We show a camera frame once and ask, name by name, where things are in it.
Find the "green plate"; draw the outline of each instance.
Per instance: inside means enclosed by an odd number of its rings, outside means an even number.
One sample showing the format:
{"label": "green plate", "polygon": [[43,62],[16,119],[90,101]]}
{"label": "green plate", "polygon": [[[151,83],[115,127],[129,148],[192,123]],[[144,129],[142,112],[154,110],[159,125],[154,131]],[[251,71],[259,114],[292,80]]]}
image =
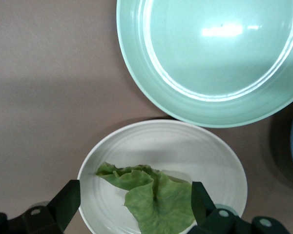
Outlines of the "green plate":
{"label": "green plate", "polygon": [[176,119],[234,127],[293,101],[293,0],[118,0],[125,63]]}

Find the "green lettuce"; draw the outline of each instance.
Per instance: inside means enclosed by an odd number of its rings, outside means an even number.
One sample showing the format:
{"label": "green lettuce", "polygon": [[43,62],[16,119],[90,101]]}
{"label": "green lettuce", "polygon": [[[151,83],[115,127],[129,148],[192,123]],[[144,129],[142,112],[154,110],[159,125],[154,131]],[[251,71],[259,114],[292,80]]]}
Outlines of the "green lettuce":
{"label": "green lettuce", "polygon": [[97,176],[128,190],[125,206],[138,221],[141,234],[178,234],[194,222],[191,184],[148,165],[117,168],[104,162]]}

